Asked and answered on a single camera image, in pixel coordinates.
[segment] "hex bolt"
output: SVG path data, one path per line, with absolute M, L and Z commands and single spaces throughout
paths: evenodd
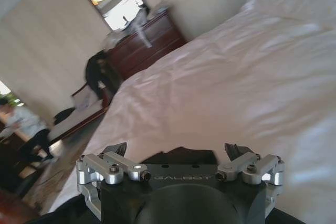
M 111 173 L 117 173 L 119 171 L 119 164 L 112 164 L 110 166 L 110 172 Z
M 226 181 L 226 174 L 225 173 L 216 173 L 215 178 L 220 182 L 224 182 L 224 181 Z
M 255 165 L 248 165 L 246 167 L 246 169 L 250 172 L 250 173 L 256 173 L 257 172 L 257 168 Z
M 105 154 L 104 152 L 99 153 L 99 154 L 98 154 L 98 157 L 101 158 L 101 159 L 104 159 L 104 154 Z
M 149 181 L 151 179 L 151 173 L 147 170 L 143 171 L 140 175 L 141 181 Z

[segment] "silver metal bracket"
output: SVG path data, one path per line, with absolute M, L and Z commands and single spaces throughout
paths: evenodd
M 217 168 L 216 177 L 220 181 L 234 181 L 238 173 L 242 172 L 247 165 L 254 164 L 258 160 L 258 155 L 247 152 L 227 164 L 220 164 Z
M 88 208 L 101 220 L 101 203 L 97 188 L 93 185 L 103 181 L 116 185 L 123 181 L 124 172 L 134 181 L 148 181 L 151 174 L 144 164 L 134 163 L 114 152 L 98 156 L 89 154 L 76 161 L 77 188 L 84 195 Z
M 280 157 L 267 155 L 260 158 L 258 154 L 245 153 L 227 164 L 218 166 L 216 177 L 222 182 L 233 181 L 242 172 L 243 181 L 250 185 L 266 182 L 265 217 L 269 215 L 276 204 L 277 196 L 282 193 L 283 173 L 285 164 Z
M 104 160 L 109 163 L 117 163 L 122 169 L 127 172 L 130 180 L 134 181 L 148 181 L 151 178 L 151 174 L 147 169 L 147 166 L 144 164 L 134 163 L 127 158 L 124 158 L 117 153 L 107 152 L 104 154 Z

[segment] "person in white shirt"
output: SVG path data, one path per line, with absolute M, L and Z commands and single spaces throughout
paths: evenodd
M 30 137 L 29 141 L 19 150 L 27 161 L 43 162 L 54 157 L 49 150 L 48 134 L 50 130 L 40 117 L 25 107 L 11 106 L 6 98 L 0 98 L 0 111 L 8 116 L 6 127 L 0 133 L 0 138 L 7 138 L 14 131 L 20 130 Z M 37 145 L 47 153 L 45 158 L 33 153 L 34 147 Z

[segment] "wooden dresser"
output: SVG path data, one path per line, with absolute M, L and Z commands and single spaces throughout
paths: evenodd
M 148 21 L 143 31 L 152 47 L 147 47 L 135 33 L 108 51 L 108 63 L 124 80 L 186 43 L 168 11 Z

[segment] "white bedsheet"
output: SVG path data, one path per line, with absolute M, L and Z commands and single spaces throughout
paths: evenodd
M 87 119 L 89 116 L 95 114 L 96 112 L 102 109 L 101 100 L 96 101 L 91 106 L 82 109 L 82 110 L 74 110 L 68 118 L 64 121 L 56 124 L 49 133 L 49 139 L 53 140 L 58 136 L 62 135 L 63 133 L 67 132 L 69 129 L 75 127 L 80 122 Z
M 279 209 L 336 223 L 335 135 L 336 30 L 250 9 L 125 81 L 85 154 L 249 146 L 286 163 Z M 76 194 L 73 173 L 51 210 Z

